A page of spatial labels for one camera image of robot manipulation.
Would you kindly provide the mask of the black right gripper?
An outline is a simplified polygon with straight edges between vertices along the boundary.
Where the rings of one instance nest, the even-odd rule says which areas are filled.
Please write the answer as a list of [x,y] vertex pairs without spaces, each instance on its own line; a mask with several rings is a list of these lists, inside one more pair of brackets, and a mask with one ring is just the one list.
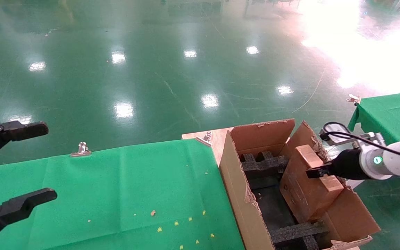
[[307,169],[306,175],[310,179],[335,175],[349,180],[367,180],[367,174],[360,166],[360,153],[359,149],[345,149],[331,163]]

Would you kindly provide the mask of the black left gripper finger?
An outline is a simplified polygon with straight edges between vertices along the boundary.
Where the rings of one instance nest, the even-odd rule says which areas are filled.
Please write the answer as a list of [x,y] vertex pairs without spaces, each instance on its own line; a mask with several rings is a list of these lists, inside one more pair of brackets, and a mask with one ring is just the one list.
[[23,141],[48,133],[49,127],[42,121],[29,124],[21,124],[17,120],[0,123],[0,149],[11,141]]
[[57,197],[55,190],[43,188],[3,202],[0,205],[0,232],[8,225],[29,218],[36,206],[54,201]]

